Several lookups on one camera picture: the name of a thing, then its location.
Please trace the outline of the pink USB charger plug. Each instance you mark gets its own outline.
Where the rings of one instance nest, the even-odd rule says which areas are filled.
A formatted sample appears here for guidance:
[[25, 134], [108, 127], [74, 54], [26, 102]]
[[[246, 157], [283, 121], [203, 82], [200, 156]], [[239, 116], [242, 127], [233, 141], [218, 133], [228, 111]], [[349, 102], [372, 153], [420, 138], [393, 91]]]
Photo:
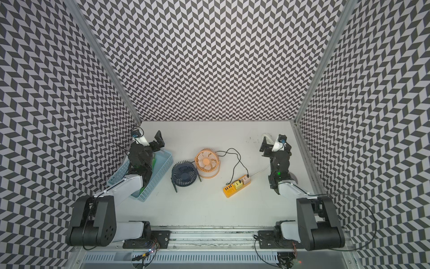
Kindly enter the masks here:
[[250, 181], [251, 181], [251, 179], [250, 179], [250, 177], [248, 177], [247, 175], [244, 175], [244, 176], [241, 178], [241, 182], [242, 182], [242, 184], [243, 184], [244, 186], [248, 185], [248, 184], [250, 183]]

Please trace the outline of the orange power strip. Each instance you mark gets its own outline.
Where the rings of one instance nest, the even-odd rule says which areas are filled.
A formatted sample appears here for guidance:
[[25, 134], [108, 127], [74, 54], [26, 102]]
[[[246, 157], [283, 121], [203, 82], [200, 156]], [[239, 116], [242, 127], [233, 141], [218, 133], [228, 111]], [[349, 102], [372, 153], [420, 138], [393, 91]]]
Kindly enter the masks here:
[[224, 195], [226, 196], [226, 198], [230, 198], [231, 196], [233, 196], [234, 194], [236, 194], [236, 193], [238, 193], [239, 191], [241, 191], [242, 189], [244, 189], [245, 187], [247, 187], [248, 185], [246, 185], [246, 186], [244, 186], [243, 185], [243, 188], [242, 189], [240, 189], [240, 190], [236, 190], [235, 189], [235, 187], [232, 185], [232, 184], [229, 184], [229, 185], [227, 185], [226, 187], [224, 187], [223, 188], [223, 193], [224, 193]]

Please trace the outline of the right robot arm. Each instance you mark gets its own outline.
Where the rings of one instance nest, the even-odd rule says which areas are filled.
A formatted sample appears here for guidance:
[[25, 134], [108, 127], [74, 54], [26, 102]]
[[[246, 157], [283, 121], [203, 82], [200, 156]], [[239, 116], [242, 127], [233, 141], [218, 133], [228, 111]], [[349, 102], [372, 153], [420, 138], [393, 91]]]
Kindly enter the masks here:
[[259, 149], [269, 158], [270, 188], [296, 203], [296, 220], [279, 224], [282, 238], [300, 243], [307, 251], [343, 248], [346, 239], [332, 198], [313, 194], [298, 185], [290, 172], [291, 149], [287, 136], [282, 134], [274, 141], [264, 134]]

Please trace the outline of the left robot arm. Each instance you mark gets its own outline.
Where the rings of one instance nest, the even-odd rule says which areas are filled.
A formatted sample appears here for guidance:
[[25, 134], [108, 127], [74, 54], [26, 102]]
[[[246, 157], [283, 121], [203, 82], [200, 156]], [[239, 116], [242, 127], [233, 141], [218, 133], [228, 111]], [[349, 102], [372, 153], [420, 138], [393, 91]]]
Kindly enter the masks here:
[[165, 142], [161, 131], [157, 131], [152, 142], [146, 140], [140, 128], [132, 131], [132, 137], [134, 142], [128, 150], [129, 167], [123, 178], [106, 190], [82, 196], [74, 203], [66, 233], [67, 245], [89, 251], [112, 242], [151, 241], [149, 222], [119, 222], [116, 209], [133, 193], [152, 190], [155, 181], [153, 159]]

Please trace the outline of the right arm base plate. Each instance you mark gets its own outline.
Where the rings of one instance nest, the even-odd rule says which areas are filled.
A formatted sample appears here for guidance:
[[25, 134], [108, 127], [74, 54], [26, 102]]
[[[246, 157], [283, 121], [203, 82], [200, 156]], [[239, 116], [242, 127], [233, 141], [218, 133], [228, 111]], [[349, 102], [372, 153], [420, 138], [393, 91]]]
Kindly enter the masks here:
[[301, 243], [284, 239], [272, 230], [259, 230], [257, 236], [260, 249], [304, 249]]

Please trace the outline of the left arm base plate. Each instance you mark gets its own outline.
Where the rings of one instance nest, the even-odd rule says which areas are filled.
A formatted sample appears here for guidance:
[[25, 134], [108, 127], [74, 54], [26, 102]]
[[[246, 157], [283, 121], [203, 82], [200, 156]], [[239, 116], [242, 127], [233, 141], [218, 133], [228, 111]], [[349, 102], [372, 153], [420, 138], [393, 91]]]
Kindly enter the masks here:
[[170, 242], [170, 230], [152, 231], [149, 237], [138, 239], [129, 239], [124, 241], [123, 249], [167, 249]]

